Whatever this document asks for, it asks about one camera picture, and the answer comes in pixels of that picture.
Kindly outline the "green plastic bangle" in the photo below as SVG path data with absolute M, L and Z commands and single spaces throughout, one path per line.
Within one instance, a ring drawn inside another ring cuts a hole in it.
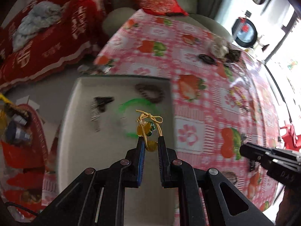
M 123 133 L 128 138 L 138 137 L 137 119 L 141 113 L 136 110 L 161 115 L 161 110 L 155 104 L 144 98 L 133 98 L 119 105 L 118 114 L 120 116 L 120 126 L 122 127 Z

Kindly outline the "silver chain keyring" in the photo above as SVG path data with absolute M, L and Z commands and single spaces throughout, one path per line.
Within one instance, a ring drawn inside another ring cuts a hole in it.
M 96 132 L 100 131 L 100 112 L 96 103 L 91 105 L 91 122 Z

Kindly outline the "small black claw clip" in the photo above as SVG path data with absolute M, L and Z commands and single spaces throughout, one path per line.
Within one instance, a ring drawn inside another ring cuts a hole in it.
M 96 108 L 100 111 L 100 113 L 105 112 L 106 105 L 113 101 L 114 101 L 114 97 L 95 97 L 94 98 Z

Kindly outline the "black beaded hair clip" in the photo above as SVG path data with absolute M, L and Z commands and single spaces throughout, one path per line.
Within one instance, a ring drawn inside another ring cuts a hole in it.
M 253 172 L 256 170 L 256 161 L 255 160 L 249 160 L 249 172 Z

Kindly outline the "white jewelry tray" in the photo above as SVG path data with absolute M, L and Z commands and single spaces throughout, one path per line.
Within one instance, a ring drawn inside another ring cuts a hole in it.
M 95 97 L 114 97 L 100 113 L 100 131 L 91 122 Z M 167 79 L 138 76 L 86 76 L 76 80 L 65 109 L 57 153 L 57 183 L 64 190 L 84 169 L 108 168 L 137 145 L 120 126 L 119 105 L 144 98 L 161 110 L 165 143 L 174 147 L 173 105 Z M 160 182 L 157 152 L 147 152 L 142 184 L 125 191 L 125 225 L 172 225 L 175 191 Z

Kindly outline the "red plastic chair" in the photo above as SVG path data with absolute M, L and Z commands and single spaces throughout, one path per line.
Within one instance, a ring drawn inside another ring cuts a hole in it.
M 297 135 L 293 124 L 287 124 L 280 127 L 281 131 L 286 131 L 285 134 L 281 134 L 281 138 L 284 141 L 284 146 L 287 150 L 300 151 L 300 135 Z

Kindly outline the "pink strawberry tablecloth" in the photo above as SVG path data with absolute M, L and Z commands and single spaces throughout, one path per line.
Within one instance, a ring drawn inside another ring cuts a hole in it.
M 97 63 L 106 76 L 167 79 L 173 105 L 174 148 L 193 167 L 220 170 L 262 211 L 272 206 L 277 182 L 240 156 L 242 134 L 254 144 L 278 146 L 279 125 L 264 68 L 242 53 L 231 68 L 203 63 L 215 35 L 142 10 L 112 36 Z

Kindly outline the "leopard print scrunchie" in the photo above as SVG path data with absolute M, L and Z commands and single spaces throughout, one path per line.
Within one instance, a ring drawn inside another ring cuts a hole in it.
M 235 63 L 239 62 L 241 56 L 240 50 L 229 49 L 229 52 L 225 55 L 226 62 Z

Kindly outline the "black oval hair clip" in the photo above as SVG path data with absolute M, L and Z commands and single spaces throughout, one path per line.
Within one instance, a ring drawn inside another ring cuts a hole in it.
M 217 62 L 210 56 L 206 55 L 206 54 L 199 54 L 198 55 L 198 58 L 203 62 L 203 63 L 206 63 L 206 64 L 209 64 L 209 65 L 217 65 Z

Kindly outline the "red round basket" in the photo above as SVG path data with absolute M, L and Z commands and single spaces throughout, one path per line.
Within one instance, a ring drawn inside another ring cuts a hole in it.
M 48 156 L 43 121 L 28 104 L 5 106 L 6 125 L 1 125 L 1 194 L 18 204 L 17 211 L 33 218 L 42 205 L 42 185 Z M 10 121 L 16 122 L 32 136 L 30 143 L 10 144 L 5 130 Z

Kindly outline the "white scrunchie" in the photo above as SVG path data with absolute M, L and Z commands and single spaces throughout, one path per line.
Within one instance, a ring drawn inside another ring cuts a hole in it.
M 218 59 L 223 59 L 229 53 L 228 42 L 219 36 L 215 36 L 210 45 L 210 53 Z

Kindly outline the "round black mirror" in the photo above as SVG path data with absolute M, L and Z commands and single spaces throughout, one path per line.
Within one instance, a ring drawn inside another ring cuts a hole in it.
M 249 19 L 238 17 L 232 26 L 232 37 L 240 47 L 249 48 L 254 46 L 258 33 Z

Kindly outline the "red bed blanket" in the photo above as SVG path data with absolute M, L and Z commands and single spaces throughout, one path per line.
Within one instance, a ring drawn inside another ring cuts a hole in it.
M 42 1 L 61 6 L 61 19 L 13 52 L 14 32 L 21 20 Z M 112 9 L 112 0 L 28 0 L 1 28 L 1 90 L 38 81 L 103 47 L 108 36 L 102 23 Z

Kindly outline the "red embroidered cushion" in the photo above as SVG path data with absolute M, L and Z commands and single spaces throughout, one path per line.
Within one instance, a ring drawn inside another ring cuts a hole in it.
M 188 16 L 177 0 L 130 0 L 135 9 L 142 9 L 151 15 Z

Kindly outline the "grey knitted cloth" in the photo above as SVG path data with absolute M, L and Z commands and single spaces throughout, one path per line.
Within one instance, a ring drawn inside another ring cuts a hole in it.
M 22 49 L 38 32 L 57 23 L 63 8 L 49 1 L 35 5 L 25 16 L 12 37 L 13 52 Z

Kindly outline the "beige green sofa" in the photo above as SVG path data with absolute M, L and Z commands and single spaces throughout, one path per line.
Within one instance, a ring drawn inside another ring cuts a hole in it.
M 232 42 L 230 33 L 212 16 L 206 16 L 208 5 L 204 0 L 113 0 L 114 10 L 104 20 L 102 29 L 112 37 L 139 9 L 152 15 L 170 17 L 178 21 L 208 29 Z

